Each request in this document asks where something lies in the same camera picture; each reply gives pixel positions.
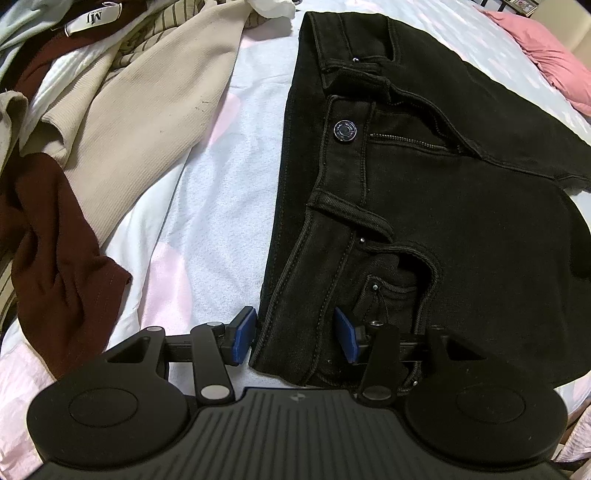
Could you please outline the black jeans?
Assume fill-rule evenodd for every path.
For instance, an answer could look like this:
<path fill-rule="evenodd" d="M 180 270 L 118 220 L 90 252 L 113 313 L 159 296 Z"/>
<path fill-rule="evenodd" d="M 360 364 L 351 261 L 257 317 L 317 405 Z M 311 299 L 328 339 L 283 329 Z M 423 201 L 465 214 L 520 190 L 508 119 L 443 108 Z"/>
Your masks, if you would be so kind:
<path fill-rule="evenodd" d="M 308 12 L 252 368 L 349 387 L 339 322 L 443 326 L 561 386 L 590 369 L 590 148 L 428 33 Z"/>

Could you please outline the beige padded headboard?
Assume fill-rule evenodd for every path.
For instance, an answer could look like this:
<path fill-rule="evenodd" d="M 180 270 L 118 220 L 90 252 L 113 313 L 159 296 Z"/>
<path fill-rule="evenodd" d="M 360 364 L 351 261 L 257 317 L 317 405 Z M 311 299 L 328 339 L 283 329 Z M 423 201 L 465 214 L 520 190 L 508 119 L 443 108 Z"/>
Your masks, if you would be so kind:
<path fill-rule="evenodd" d="M 567 50 L 590 66 L 590 13 L 577 1 L 542 1 L 530 18 L 545 26 Z"/>

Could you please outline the beige ribbed garment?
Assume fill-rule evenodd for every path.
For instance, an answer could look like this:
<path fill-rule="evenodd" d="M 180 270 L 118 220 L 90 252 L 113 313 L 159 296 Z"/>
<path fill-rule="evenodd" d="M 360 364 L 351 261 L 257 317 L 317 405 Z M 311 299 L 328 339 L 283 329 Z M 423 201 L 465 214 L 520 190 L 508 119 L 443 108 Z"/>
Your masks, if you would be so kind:
<path fill-rule="evenodd" d="M 134 199 L 123 218 L 181 154 L 204 138 L 235 66 L 250 13 L 252 6 L 245 1 L 205 1 L 197 15 L 113 72 L 111 64 L 123 40 L 117 42 L 50 104 L 29 129 L 22 153 L 43 152 L 64 164 L 78 130 L 75 118 L 87 108 L 109 114 L 111 100 L 121 103 L 129 129 L 121 136 L 109 133 L 106 139 L 119 143 L 115 153 L 121 159 L 122 185 L 117 191 Z"/>

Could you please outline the dark red garment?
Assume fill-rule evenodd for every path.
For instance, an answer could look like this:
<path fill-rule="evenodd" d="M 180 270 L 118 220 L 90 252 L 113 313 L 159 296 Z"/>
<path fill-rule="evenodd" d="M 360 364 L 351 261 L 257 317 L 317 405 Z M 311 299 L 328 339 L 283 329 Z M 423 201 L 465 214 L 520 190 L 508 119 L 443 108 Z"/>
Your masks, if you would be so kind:
<path fill-rule="evenodd" d="M 133 197 L 118 193 L 117 141 L 129 126 L 122 104 L 87 108 L 74 123 L 69 156 L 12 153 L 1 176 L 1 250 L 23 333 L 57 378 L 100 354 L 114 327 L 129 273 L 101 254 Z"/>

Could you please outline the striped brown garment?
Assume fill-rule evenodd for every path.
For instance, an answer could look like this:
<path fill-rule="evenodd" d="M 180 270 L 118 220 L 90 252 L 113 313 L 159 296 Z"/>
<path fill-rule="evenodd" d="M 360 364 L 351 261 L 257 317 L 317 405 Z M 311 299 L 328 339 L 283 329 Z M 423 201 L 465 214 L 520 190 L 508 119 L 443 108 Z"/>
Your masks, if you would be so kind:
<path fill-rule="evenodd" d="M 118 72 L 130 65 L 177 27 L 197 15 L 204 6 L 204 0 L 179 0 L 147 17 L 123 39 L 111 64 L 111 71 Z"/>

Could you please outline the light grey garment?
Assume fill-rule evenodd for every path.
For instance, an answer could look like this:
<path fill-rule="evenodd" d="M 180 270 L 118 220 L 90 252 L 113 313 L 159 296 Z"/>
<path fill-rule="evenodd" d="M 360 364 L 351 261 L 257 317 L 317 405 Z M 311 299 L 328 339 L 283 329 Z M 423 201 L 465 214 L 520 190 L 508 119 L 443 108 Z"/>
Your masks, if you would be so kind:
<path fill-rule="evenodd" d="M 8 1 L 1 8 L 1 91 L 9 67 L 28 41 L 56 27 L 66 16 L 72 0 Z"/>

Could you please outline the pink pillow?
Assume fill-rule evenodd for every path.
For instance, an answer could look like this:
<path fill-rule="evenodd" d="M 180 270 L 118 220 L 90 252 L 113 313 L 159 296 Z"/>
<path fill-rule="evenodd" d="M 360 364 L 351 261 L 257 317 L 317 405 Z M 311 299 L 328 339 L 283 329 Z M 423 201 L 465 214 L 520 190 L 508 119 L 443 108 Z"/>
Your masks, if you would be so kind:
<path fill-rule="evenodd" d="M 590 116 L 590 70 L 541 23 L 523 16 L 480 10 L 506 30 L 545 79 L 586 117 Z"/>

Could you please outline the white knit garment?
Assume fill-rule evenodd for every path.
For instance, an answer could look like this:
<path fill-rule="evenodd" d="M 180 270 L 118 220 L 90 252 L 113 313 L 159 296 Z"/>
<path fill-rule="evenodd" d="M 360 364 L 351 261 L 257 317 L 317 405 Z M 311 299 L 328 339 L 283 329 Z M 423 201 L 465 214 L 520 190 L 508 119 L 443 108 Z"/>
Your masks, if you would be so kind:
<path fill-rule="evenodd" d="M 291 0 L 247 0 L 257 14 L 266 19 L 294 19 L 296 5 Z"/>

